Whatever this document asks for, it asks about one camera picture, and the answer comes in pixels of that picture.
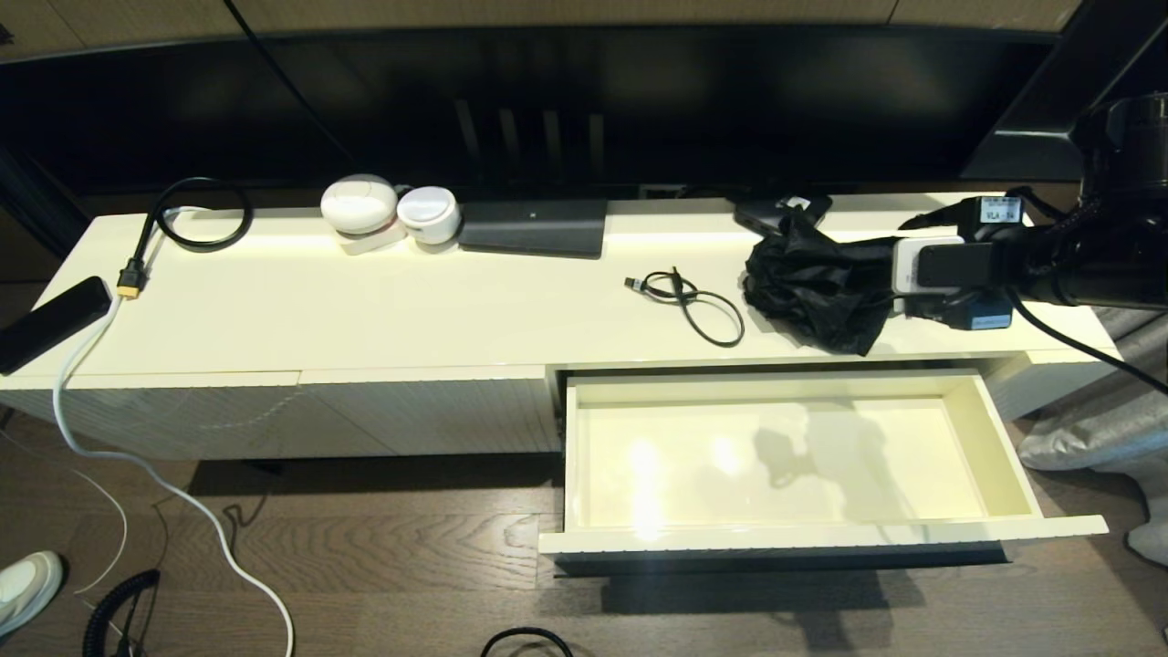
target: gray fabric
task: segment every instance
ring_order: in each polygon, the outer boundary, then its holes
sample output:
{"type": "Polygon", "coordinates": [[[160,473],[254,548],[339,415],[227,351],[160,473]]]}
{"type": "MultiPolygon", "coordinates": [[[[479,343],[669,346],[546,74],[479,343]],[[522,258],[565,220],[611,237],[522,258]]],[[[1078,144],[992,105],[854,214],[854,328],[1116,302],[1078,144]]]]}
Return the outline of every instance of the gray fabric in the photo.
{"type": "MultiPolygon", "coordinates": [[[[1163,380],[1168,316],[1100,309],[1096,313],[1127,362],[1163,380]]],[[[1103,469],[1168,450],[1168,400],[1114,372],[1042,410],[1018,456],[1038,470],[1103,469]]]]}

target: black plastic bag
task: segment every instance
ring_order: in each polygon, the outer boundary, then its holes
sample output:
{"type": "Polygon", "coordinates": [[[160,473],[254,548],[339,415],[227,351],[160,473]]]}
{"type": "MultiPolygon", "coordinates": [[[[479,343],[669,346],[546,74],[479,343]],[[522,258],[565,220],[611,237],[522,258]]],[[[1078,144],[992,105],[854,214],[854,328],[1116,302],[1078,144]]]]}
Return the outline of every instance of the black plastic bag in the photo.
{"type": "Polygon", "coordinates": [[[839,244],[807,214],[790,214],[746,261],[746,303],[823,348],[868,355],[892,310],[896,241],[839,244]]]}

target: white shoe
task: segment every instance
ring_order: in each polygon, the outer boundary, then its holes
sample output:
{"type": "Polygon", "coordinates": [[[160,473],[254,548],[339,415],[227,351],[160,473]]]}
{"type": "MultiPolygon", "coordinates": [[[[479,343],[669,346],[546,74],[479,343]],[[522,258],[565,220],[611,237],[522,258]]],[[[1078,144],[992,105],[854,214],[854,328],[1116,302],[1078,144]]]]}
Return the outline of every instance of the white shoe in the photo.
{"type": "Polygon", "coordinates": [[[37,552],[0,570],[0,636],[40,614],[61,588],[64,569],[51,552],[37,552]]]}

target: white round device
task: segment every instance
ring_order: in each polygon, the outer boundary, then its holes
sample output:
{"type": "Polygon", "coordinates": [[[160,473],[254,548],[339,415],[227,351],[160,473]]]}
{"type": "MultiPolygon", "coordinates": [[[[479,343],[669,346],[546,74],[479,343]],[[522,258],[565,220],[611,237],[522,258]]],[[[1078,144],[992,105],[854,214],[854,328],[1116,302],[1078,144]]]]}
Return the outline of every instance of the white round device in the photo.
{"type": "Polygon", "coordinates": [[[418,187],[402,196],[397,217],[423,244],[449,242],[463,222],[454,194],[445,187],[418,187]]]}
{"type": "Polygon", "coordinates": [[[325,189],[320,214],[340,233],[350,236],[373,233],[394,221],[397,192],[381,177],[348,175],[325,189]]]}

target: drawer front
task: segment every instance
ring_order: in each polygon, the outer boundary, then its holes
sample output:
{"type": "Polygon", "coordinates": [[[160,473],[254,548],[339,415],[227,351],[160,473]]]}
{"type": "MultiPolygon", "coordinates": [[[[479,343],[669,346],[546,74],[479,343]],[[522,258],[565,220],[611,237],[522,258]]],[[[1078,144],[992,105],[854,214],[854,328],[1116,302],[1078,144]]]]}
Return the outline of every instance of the drawer front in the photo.
{"type": "Polygon", "coordinates": [[[975,371],[577,378],[561,556],[1106,532],[1042,517],[975,371]]]}

